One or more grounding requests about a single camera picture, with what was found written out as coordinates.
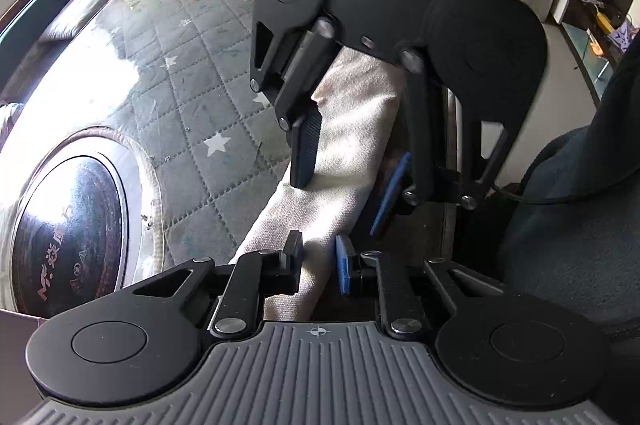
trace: white canvas cloth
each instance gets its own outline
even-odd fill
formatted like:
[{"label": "white canvas cloth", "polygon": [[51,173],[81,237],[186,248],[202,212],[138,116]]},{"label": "white canvas cloth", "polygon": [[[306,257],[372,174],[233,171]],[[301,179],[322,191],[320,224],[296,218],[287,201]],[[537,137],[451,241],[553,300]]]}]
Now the white canvas cloth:
[{"label": "white canvas cloth", "polygon": [[298,190],[289,185],[289,167],[231,261],[257,249],[281,249],[289,230],[302,232],[300,290],[267,299],[265,318],[311,315],[335,264],[335,235],[351,231],[373,187],[401,87],[399,68],[344,48],[316,89],[322,114],[316,173]]}]

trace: pillow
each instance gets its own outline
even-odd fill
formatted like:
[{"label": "pillow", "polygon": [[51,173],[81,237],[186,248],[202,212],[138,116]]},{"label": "pillow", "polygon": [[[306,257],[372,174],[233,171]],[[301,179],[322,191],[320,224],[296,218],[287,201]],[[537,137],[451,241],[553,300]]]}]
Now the pillow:
[{"label": "pillow", "polygon": [[70,0],[40,36],[41,42],[73,39],[109,0]]}]

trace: quilted mattress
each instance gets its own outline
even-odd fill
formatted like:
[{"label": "quilted mattress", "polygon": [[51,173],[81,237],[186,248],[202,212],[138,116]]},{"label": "quilted mattress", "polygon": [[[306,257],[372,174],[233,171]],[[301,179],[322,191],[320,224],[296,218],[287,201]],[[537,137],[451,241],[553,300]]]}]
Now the quilted mattress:
[{"label": "quilted mattress", "polygon": [[51,151],[87,128],[128,142],[159,189],[145,277],[233,256],[289,160],[273,108],[248,86],[252,5],[111,0],[73,40],[0,153],[0,307],[12,309],[20,197]]}]

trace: white floor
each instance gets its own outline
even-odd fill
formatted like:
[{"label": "white floor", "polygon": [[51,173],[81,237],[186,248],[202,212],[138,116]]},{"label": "white floor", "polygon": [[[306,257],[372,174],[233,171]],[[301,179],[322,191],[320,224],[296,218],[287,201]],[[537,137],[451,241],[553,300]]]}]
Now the white floor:
[{"label": "white floor", "polygon": [[[575,69],[574,56],[560,29],[548,24],[544,28],[549,47],[546,77],[520,138],[498,176],[498,185],[519,182],[547,143],[571,129],[588,125],[595,113],[589,89],[579,69]],[[483,143],[493,139],[492,133],[495,130],[491,128],[483,132]]]}]

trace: gray ribbed surface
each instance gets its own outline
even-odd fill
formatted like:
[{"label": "gray ribbed surface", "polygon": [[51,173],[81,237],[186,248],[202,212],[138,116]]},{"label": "gray ribbed surface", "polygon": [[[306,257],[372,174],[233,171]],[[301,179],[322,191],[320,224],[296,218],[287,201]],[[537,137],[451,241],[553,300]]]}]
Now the gray ribbed surface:
[{"label": "gray ribbed surface", "polygon": [[45,401],[28,425],[442,424],[607,425],[591,403],[563,411],[501,410],[464,394],[423,346],[373,323],[266,323],[256,337],[213,348],[187,383],[157,401],[84,410]]}]

